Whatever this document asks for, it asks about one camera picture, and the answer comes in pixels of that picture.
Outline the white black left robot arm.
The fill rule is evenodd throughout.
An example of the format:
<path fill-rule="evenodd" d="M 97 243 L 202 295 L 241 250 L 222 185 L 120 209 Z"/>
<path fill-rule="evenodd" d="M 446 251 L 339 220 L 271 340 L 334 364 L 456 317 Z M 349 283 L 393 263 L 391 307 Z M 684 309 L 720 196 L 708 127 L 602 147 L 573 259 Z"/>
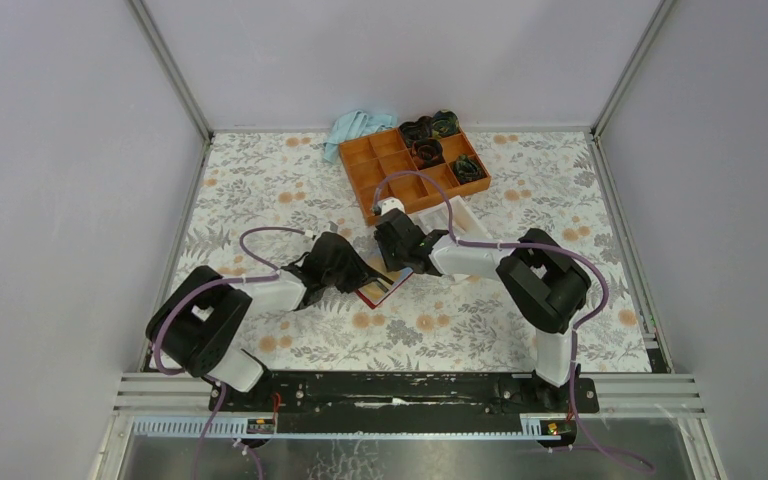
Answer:
<path fill-rule="evenodd" d="M 392 283 L 344 237 L 325 232 L 309 252 L 270 275 L 224 277 L 209 266 L 197 267 L 153 315 L 146 337 L 158 371 L 230 388 L 242 408 L 256 411 L 269 401 L 271 387 L 265 364 L 233 344 L 246 318 L 306 309 L 329 289 L 351 294 Z"/>

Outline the gold credit card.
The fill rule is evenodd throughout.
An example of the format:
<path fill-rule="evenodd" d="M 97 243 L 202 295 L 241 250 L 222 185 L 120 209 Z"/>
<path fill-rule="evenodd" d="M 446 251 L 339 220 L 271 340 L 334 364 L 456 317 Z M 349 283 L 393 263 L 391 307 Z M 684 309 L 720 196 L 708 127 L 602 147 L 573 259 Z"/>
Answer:
<path fill-rule="evenodd" d="M 391 295 L 399 286 L 398 282 L 385 282 L 383 279 L 376 279 L 373 282 L 363 286 L 359 293 L 371 304 L 378 305 Z"/>

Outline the red leather card holder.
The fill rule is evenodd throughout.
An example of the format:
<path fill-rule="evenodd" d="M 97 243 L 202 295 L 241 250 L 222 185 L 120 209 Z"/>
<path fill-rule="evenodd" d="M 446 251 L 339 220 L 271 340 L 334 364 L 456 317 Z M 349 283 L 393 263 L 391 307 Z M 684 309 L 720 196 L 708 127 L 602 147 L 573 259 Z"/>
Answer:
<path fill-rule="evenodd" d="M 372 283 L 361 287 L 356 295 L 370 308 L 376 309 L 400 288 L 412 275 L 410 267 L 388 271 L 381 257 L 371 257 L 368 264 L 380 274 Z"/>

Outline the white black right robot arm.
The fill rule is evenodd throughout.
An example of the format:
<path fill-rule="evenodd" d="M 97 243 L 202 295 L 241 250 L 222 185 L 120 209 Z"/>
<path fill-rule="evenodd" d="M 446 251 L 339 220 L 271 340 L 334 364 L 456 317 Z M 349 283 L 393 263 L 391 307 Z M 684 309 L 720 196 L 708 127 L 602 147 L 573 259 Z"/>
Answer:
<path fill-rule="evenodd" d="M 584 308 L 592 280 L 543 230 L 532 228 L 512 246 L 455 240 L 446 230 L 423 231 L 404 212 L 391 210 L 374 238 L 388 270 L 467 275 L 500 282 L 536 330 L 535 402 L 557 412 L 573 398 L 571 321 Z"/>

